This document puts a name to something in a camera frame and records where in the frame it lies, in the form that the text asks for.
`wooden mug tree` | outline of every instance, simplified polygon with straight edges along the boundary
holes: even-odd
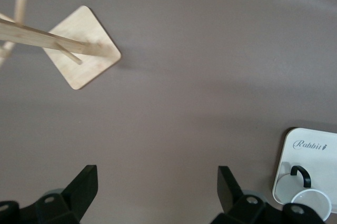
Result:
[[[121,58],[92,11],[81,6],[49,32],[23,25],[26,0],[16,0],[14,19],[0,13],[0,65],[15,43],[42,47],[73,89],[81,89]]]

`mug rim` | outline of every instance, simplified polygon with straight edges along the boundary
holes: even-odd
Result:
[[[308,191],[315,191],[315,192],[318,192],[318,193],[322,194],[322,195],[327,199],[328,204],[329,204],[329,210],[328,210],[328,214],[323,218],[323,221],[326,221],[327,218],[330,216],[331,210],[332,210],[331,200],[330,200],[329,196],[328,196],[326,193],[324,193],[324,192],[322,192],[322,191],[320,191],[320,190],[317,190],[317,189],[308,188],[308,189],[305,189],[305,190],[303,190],[303,191],[298,192],[298,193],[292,198],[291,203],[294,203],[295,198],[297,198],[299,195],[301,195],[301,194],[303,194],[303,193],[305,193],[305,192],[308,192]]]

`gray surface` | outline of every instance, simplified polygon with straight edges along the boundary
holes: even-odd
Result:
[[[218,165],[266,195],[284,132],[337,132],[336,0],[28,0],[50,30],[80,5],[122,60],[72,90],[43,50],[0,71],[0,200],[25,206],[97,164],[86,223],[209,223]],[[11,15],[14,0],[0,0]],[[328,223],[336,222],[331,216]]]

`white mug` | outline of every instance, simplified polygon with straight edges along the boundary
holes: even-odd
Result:
[[[311,207],[323,221],[331,213],[331,200],[324,192],[311,188],[310,175],[302,166],[293,166],[290,174],[278,180],[275,194],[283,204],[300,203]]]

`wooden stand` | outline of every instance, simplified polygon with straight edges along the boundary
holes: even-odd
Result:
[[[79,7],[47,33],[23,26],[23,11],[19,9],[24,8],[18,5],[23,4],[16,4],[15,20],[0,14],[0,40],[8,41],[2,48],[0,64],[14,43],[39,46],[69,85],[81,89],[120,60],[121,53],[88,7]]]

